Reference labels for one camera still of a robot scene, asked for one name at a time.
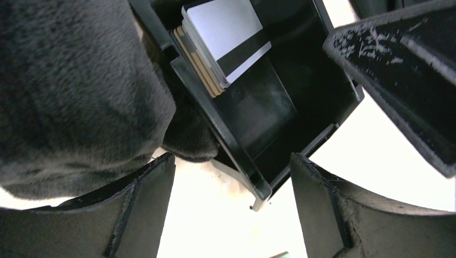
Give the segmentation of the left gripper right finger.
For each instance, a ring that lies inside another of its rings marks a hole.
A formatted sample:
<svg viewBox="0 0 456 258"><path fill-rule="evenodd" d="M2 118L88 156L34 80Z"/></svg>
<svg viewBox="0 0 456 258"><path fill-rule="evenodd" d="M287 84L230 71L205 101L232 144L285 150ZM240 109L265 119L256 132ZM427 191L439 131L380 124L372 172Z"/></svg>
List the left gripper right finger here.
<svg viewBox="0 0 456 258"><path fill-rule="evenodd" d="M455 257L455 213L366 190L300 154L290 174L308 257Z"/></svg>

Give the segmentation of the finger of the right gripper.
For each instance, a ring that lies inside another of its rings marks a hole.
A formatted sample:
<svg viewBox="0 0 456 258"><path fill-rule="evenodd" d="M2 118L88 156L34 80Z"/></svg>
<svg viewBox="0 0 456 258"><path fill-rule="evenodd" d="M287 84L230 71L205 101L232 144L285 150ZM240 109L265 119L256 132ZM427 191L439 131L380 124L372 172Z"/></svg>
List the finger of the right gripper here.
<svg viewBox="0 0 456 258"><path fill-rule="evenodd" d="M360 83L420 155L455 176L455 1L352 1L328 56Z"/></svg>

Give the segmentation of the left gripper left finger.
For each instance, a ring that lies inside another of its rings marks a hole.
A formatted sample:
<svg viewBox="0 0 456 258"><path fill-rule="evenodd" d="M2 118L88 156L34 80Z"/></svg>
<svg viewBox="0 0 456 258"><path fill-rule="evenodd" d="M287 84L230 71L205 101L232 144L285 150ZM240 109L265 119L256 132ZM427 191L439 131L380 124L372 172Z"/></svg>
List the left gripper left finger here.
<svg viewBox="0 0 456 258"><path fill-rule="evenodd" d="M59 206L1 209L1 257L156 257L175 175L166 153Z"/></svg>

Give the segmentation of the green leather card holder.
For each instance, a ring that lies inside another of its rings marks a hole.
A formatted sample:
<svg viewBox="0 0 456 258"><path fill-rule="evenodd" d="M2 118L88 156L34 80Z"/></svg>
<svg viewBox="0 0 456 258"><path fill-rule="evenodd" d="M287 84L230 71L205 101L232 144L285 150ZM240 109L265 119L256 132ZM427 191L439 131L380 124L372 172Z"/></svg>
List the green leather card holder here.
<svg viewBox="0 0 456 258"><path fill-rule="evenodd" d="M270 258L289 258L289 257L290 257L290 253L288 251L285 251L285 252L276 254L274 256L271 256Z"/></svg>

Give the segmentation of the black plastic card tray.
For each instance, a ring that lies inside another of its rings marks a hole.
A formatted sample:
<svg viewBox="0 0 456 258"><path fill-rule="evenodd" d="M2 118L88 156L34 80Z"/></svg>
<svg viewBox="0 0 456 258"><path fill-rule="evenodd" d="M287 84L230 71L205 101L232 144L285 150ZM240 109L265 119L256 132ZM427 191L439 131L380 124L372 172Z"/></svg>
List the black plastic card tray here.
<svg viewBox="0 0 456 258"><path fill-rule="evenodd" d="M292 153L312 155L364 98L322 45L333 24L323 1L254 1L272 49L211 97L174 30L184 1L130 1L148 42L220 144L212 164L238 180L260 210L289 178Z"/></svg>

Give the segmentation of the stack of white cards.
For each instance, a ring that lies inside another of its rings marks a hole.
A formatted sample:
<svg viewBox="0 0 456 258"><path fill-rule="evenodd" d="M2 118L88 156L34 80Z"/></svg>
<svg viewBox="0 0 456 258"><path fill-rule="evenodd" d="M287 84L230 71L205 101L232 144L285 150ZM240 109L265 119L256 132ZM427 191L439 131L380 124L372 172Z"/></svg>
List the stack of white cards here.
<svg viewBox="0 0 456 258"><path fill-rule="evenodd" d="M181 8L174 37L211 98L272 47L251 1L197 1Z"/></svg>

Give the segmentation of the black floral patterned blanket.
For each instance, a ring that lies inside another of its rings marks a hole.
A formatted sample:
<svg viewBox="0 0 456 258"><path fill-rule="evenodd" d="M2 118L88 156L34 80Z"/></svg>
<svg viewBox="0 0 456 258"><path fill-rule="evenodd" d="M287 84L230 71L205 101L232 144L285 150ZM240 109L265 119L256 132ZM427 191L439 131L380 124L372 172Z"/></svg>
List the black floral patterned blanket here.
<svg viewBox="0 0 456 258"><path fill-rule="evenodd" d="M1 187L79 196L219 143L140 41L127 1L1 1Z"/></svg>

